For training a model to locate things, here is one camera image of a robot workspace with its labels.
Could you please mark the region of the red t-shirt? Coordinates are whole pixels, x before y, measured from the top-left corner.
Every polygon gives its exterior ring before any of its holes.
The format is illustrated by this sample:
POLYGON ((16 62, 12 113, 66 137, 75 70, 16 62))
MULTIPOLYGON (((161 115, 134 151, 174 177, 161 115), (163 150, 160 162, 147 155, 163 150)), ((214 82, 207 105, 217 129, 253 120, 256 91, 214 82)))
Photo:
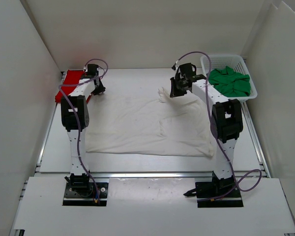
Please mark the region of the red t-shirt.
POLYGON ((95 90, 94 81, 87 82, 89 78, 85 77, 83 70, 67 70, 64 81, 61 84, 61 91, 55 96, 55 102, 60 103, 63 95, 78 96, 84 95, 87 103, 90 100, 92 92, 95 90))

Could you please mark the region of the white t-shirt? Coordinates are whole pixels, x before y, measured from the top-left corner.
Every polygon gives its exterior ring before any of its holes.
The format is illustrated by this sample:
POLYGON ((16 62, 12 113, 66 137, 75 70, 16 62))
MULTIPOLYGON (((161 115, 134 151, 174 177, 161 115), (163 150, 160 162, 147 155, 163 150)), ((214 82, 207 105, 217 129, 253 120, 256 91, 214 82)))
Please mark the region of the white t-shirt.
POLYGON ((204 102, 193 94, 170 98, 106 93, 88 103, 86 151, 114 154, 213 157, 216 145, 204 102))

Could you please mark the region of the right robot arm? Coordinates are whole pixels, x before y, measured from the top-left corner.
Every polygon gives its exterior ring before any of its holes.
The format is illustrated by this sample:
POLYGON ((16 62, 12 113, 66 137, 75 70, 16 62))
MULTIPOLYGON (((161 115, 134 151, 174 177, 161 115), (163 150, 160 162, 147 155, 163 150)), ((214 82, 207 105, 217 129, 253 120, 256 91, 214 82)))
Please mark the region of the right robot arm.
POLYGON ((216 140, 214 176, 218 179, 211 184, 211 191, 221 197, 229 190, 224 179, 233 177, 231 165, 240 133, 243 131, 241 105, 237 99, 222 95, 207 81, 203 74, 197 74, 196 66, 185 63, 174 64, 175 76, 171 80, 170 97, 184 96, 188 92, 199 97, 206 104, 211 133, 216 140))

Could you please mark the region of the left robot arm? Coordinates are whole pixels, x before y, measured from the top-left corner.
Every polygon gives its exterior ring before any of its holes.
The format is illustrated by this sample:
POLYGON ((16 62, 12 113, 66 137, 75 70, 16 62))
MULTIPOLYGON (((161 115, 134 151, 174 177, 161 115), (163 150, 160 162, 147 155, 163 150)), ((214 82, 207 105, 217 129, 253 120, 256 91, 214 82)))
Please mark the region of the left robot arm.
POLYGON ((89 167, 83 163, 86 155, 86 128, 89 125, 87 102, 92 95, 105 91, 99 77, 97 64, 88 64, 81 70, 68 70, 56 96, 60 103, 61 123, 70 142, 71 171, 67 181, 83 197, 93 192, 93 184, 89 180, 89 167))

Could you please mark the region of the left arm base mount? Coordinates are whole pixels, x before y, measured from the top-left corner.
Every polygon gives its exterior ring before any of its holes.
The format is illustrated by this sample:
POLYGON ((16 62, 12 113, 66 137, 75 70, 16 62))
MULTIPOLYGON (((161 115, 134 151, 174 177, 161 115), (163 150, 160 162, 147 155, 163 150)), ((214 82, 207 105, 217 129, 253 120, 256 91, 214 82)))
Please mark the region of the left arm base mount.
POLYGON ((66 186, 64 190, 63 206, 80 207, 105 207, 107 205, 109 183, 107 181, 96 182, 94 187, 92 179, 86 174, 65 176, 66 186))

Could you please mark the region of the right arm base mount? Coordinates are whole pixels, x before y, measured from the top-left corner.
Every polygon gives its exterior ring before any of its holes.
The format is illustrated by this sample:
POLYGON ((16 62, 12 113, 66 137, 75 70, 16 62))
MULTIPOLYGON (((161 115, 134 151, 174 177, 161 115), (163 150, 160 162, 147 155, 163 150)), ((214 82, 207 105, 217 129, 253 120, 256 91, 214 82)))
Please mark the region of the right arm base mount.
POLYGON ((234 185, 218 188, 216 183, 195 182, 195 187, 183 196, 196 197, 198 208, 244 207, 240 190, 234 185))

